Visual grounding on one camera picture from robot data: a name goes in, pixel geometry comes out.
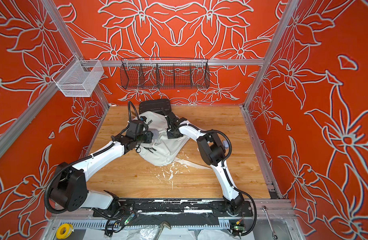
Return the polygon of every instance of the yellow tape roll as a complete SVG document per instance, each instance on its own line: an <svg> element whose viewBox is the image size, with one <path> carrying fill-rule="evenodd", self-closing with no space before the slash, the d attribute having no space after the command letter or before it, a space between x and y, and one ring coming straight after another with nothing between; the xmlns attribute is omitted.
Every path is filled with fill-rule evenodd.
<svg viewBox="0 0 368 240"><path fill-rule="evenodd" d="M73 232L73 226L69 223L62 224L56 232L56 237L58 239L65 239Z"/></svg>

